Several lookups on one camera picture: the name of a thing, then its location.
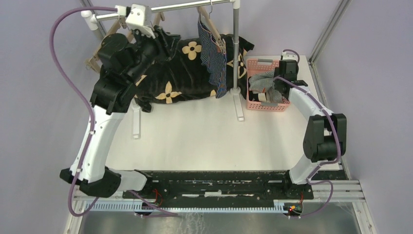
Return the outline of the beige hanger with striped underwear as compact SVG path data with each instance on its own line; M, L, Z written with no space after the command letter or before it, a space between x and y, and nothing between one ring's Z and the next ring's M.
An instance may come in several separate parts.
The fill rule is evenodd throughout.
M152 25L153 26L160 26L161 22L165 21L165 15L164 12L158 12L156 13L156 16L153 20Z

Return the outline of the grey white striped underwear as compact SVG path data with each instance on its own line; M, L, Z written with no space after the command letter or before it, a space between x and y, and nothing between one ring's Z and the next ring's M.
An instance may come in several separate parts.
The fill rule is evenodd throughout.
M274 73L275 71L271 70L252 75L248 80L249 91L252 91L255 94L268 93L270 102L283 103L282 94L275 89Z

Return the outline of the black underwear cream waistband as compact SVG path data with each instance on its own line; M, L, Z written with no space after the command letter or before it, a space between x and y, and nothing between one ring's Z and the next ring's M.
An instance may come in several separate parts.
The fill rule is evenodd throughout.
M274 103L273 94L271 91L265 93L249 92L249 100L255 102Z

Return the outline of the navy striped underwear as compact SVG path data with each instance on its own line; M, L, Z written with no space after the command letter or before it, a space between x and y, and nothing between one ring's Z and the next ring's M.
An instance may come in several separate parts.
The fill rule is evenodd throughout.
M201 40L201 62L209 72L209 83L216 87L216 98L222 98L227 93L226 84L226 46L214 36L212 31L198 20L198 35Z

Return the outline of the beige hanger with navy underwear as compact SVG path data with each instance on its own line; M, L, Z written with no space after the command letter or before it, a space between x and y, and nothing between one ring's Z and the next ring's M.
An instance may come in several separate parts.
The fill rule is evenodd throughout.
M218 31L218 29L216 28L215 24L213 23L213 21L210 18L210 13L208 13L204 7L202 6L198 6L197 7L197 11L200 14L200 16L204 19L204 23L207 25L208 30L212 33L214 39L215 39L215 43L217 44L217 46L220 48L220 51L223 52L224 49L226 48L225 46L225 42L222 41L221 39L221 35Z

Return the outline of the beige clip hanger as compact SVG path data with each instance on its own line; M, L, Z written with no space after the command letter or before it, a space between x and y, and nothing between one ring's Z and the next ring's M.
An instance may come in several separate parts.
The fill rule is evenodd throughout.
M120 26L122 28L121 32L124 34L129 42L132 42L134 39L132 30L127 26L126 24L126 19L121 18L120 19Z

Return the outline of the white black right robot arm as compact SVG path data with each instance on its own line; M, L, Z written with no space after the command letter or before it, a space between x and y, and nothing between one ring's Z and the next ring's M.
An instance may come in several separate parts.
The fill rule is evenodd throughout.
M282 184L282 194L295 198L301 185L309 184L324 165L338 163L346 151L347 118L336 114L321 104L311 93L305 81L298 79L298 62L282 59L274 70L274 84L287 100L294 104L307 126L303 138L303 156L287 171Z

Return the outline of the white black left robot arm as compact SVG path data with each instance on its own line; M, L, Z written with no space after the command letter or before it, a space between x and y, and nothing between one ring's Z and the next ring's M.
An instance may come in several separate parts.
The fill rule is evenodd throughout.
M87 106L92 116L81 149L72 166L60 178L74 183L89 196L110 197L118 191L134 190L141 198L152 195L153 185L138 170L115 170L106 166L114 135L137 92L136 83L154 63L171 60L181 36L155 27L154 37L138 30L135 42L115 33L105 37L97 55L102 62L99 79Z

